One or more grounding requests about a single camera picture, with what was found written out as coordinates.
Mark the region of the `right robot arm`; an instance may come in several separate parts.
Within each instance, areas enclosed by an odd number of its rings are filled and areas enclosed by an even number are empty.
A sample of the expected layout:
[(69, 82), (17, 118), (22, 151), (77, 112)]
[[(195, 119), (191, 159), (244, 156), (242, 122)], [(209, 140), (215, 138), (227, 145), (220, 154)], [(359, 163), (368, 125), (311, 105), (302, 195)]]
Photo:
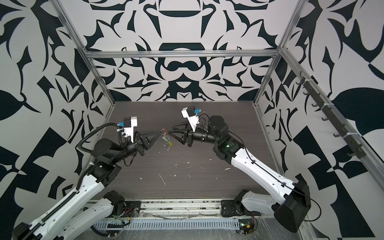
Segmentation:
[(199, 126), (198, 117), (173, 126), (169, 135), (183, 145), (194, 142), (213, 144), (216, 156), (241, 170), (263, 187), (271, 199), (258, 199), (248, 191), (239, 194), (238, 201), (249, 212), (272, 215), (286, 230), (296, 233), (311, 209), (310, 189), (305, 181), (297, 183), (275, 172), (252, 155), (244, 142), (221, 116), (209, 118), (207, 126)]

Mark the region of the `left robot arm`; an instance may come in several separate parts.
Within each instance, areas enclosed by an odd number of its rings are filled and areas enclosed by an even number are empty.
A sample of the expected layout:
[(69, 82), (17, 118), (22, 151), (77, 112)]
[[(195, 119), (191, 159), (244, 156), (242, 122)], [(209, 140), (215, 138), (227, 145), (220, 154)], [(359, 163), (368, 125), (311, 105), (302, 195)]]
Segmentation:
[(97, 130), (92, 131), (78, 143), (79, 150), (91, 154), (95, 161), (53, 207), (30, 223), (18, 224), (12, 231), (14, 240), (73, 240), (98, 221), (124, 214), (125, 199), (116, 191), (106, 193), (85, 211), (81, 209), (116, 178), (122, 169), (119, 162), (144, 156), (162, 131), (133, 132), (125, 143), (102, 138), (92, 150), (84, 148), (84, 142), (96, 133)]

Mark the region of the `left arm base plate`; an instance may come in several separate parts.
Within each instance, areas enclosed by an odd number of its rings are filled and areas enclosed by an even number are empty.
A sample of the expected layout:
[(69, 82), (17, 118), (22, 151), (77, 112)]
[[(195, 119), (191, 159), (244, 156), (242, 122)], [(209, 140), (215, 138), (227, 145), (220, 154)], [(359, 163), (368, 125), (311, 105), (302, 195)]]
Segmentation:
[(141, 212), (141, 201), (125, 201), (116, 211), (116, 215), (121, 218), (136, 217)]

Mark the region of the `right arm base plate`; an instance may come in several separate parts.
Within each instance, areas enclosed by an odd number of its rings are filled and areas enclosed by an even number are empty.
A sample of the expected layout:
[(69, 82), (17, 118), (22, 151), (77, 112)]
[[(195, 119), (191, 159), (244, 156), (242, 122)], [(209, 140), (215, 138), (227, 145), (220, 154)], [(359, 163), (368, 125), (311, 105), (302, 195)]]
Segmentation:
[(224, 218), (240, 217), (240, 216), (261, 216), (259, 212), (250, 212), (242, 205), (241, 202), (235, 200), (221, 200), (221, 216)]

